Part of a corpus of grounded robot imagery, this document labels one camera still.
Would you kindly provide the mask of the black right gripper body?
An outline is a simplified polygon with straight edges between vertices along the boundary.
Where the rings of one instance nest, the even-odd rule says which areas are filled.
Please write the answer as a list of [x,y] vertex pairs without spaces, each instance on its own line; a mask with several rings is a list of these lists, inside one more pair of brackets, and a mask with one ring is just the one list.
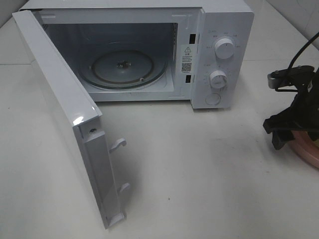
[[319,138],[319,75],[313,66],[293,67],[268,75],[271,89],[295,87],[291,105],[263,123],[267,134],[274,131],[305,131],[310,139]]

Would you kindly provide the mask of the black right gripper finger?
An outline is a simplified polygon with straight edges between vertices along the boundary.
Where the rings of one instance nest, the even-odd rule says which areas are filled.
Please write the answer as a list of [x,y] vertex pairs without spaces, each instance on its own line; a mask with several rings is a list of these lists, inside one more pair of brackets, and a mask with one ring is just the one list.
[[287,142],[294,140],[290,130],[275,130],[272,132],[272,145],[275,150],[280,150]]

